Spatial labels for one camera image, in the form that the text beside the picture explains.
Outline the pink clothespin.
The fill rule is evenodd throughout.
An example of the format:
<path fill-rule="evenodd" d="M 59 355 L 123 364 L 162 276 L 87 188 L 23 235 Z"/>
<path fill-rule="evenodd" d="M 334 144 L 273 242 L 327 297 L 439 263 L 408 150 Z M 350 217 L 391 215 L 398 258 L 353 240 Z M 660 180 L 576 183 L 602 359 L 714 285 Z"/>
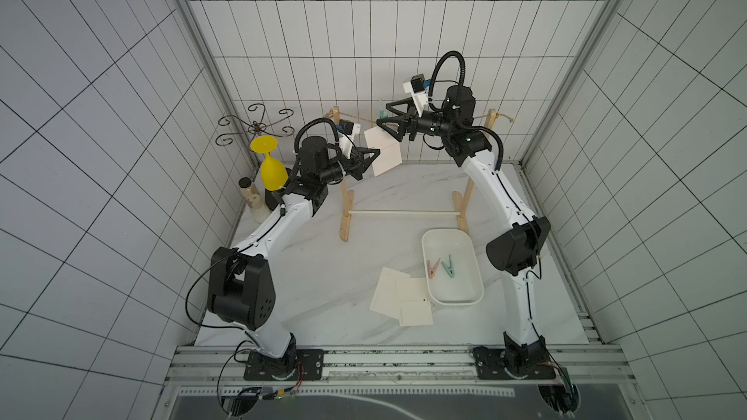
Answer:
<path fill-rule="evenodd" d="M 442 268 L 442 260 L 437 258 L 435 261 L 427 261 L 426 268 L 428 278 L 433 279 L 437 272 Z"/>

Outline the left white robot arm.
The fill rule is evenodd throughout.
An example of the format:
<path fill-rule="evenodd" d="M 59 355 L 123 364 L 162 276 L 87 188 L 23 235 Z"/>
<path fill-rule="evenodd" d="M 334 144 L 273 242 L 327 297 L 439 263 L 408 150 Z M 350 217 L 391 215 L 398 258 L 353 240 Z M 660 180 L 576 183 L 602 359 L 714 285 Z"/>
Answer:
<path fill-rule="evenodd" d="M 295 336 L 272 316 L 276 300 L 270 262 L 323 205 L 329 187 L 345 177 L 357 180 L 381 155 L 377 148 L 342 147 L 344 133 L 327 118 L 303 126 L 294 140 L 295 163 L 287 168 L 272 156 L 277 140 L 263 135 L 250 148 L 263 155 L 260 175 L 277 206 L 254 233 L 235 248 L 221 247 L 211 259 L 207 310 L 228 328 L 249 334 L 268 360 L 295 361 Z"/>

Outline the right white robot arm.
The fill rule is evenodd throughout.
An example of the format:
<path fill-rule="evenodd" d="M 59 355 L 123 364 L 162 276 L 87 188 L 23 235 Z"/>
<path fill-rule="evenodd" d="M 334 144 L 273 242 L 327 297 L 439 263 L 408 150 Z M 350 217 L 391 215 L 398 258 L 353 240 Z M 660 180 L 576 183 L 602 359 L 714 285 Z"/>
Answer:
<path fill-rule="evenodd" d="M 514 373 L 547 363 L 550 353 L 536 322 L 534 283 L 541 277 L 541 249 L 551 231 L 502 172 L 504 143 L 491 128 L 476 124 L 476 98 L 466 83 L 466 61 L 448 51 L 429 78 L 416 75 L 405 85 L 407 98 L 390 102 L 377 126 L 397 141 L 434 136 L 486 199 L 500 235 L 486 245 L 492 266 L 503 273 L 507 320 L 504 364 Z"/>

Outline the wooden clothesline stand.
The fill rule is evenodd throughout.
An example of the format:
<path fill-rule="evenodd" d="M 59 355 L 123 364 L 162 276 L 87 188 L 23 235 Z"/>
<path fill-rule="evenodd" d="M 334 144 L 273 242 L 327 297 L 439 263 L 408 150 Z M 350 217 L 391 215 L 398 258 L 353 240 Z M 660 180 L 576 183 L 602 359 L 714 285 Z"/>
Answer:
<path fill-rule="evenodd" d="M 340 116 L 352 118 L 356 122 L 371 122 L 361 117 L 346 114 L 340 112 L 338 106 L 334 106 L 328 111 L 323 117 L 332 120 L 333 122 L 339 122 Z M 478 116 L 478 120 L 486 119 L 484 126 L 487 128 L 493 128 L 496 121 L 499 118 L 507 119 L 511 124 L 515 122 L 515 118 L 510 117 L 506 114 L 498 112 L 496 109 L 489 109 L 487 115 Z M 469 224 L 467 221 L 467 210 L 475 191 L 475 182 L 468 180 L 467 186 L 464 192 L 454 191 L 452 192 L 453 210 L 451 211 L 419 211 L 419 210 L 356 210 L 354 209 L 354 194 L 353 190 L 350 190 L 346 185 L 346 180 L 342 180 L 340 183 L 340 191 L 342 192 L 342 217 L 340 218 L 340 239 L 343 242 L 347 242 L 350 236 L 350 229 L 352 218 L 354 215 L 362 214 L 373 214 L 373 215 L 416 215 L 416 216 L 445 216 L 455 217 L 457 223 L 457 229 L 463 231 L 463 233 L 469 234 Z"/>

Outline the yellow plastic wine glass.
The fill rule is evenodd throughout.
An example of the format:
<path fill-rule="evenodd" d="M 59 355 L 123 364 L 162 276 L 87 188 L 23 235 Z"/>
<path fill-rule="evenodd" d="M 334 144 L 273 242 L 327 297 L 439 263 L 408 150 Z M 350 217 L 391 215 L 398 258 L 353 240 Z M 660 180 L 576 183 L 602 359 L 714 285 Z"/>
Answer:
<path fill-rule="evenodd" d="M 260 175 L 265 189 L 276 192 L 288 182 L 289 174 L 284 164 L 272 152 L 278 147 L 278 141 L 271 135 L 256 137 L 250 144 L 250 149 L 265 158 L 260 166 Z"/>

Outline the small corked glass bottle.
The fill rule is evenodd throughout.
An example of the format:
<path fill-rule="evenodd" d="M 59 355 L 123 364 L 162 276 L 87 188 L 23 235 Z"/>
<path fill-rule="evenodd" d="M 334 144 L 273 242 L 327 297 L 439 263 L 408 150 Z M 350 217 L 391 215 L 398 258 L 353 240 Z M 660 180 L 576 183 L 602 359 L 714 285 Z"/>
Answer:
<path fill-rule="evenodd" d="M 242 177 L 238 181 L 238 186 L 251 217 L 258 225 L 262 224 L 270 216 L 270 210 L 255 183 L 248 177 Z"/>

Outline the white plastic tray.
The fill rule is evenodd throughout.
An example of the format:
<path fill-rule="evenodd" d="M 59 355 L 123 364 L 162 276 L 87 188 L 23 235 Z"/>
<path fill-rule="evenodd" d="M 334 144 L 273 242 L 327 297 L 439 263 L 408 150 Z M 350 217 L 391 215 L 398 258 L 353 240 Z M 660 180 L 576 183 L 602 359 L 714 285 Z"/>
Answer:
<path fill-rule="evenodd" d="M 422 235 L 428 295 L 437 306 L 466 307 L 484 298 L 484 282 L 470 236 L 460 229 L 431 229 Z"/>

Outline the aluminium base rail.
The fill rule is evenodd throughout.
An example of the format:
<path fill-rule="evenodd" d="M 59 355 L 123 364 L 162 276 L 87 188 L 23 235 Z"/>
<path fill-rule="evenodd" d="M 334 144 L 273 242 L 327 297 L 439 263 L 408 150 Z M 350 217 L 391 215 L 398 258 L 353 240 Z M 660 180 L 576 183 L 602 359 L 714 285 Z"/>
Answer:
<path fill-rule="evenodd" d="M 332 346 L 301 348 L 297 369 L 272 374 L 255 363 L 249 349 L 184 347 L 176 351 L 167 382 L 229 388 L 249 382 L 303 387 L 342 385 L 497 385 L 560 383 L 565 369 L 576 385 L 626 383 L 634 379 L 622 350 L 614 345 L 556 345 L 552 358 L 512 377 L 501 348 L 458 345 Z"/>

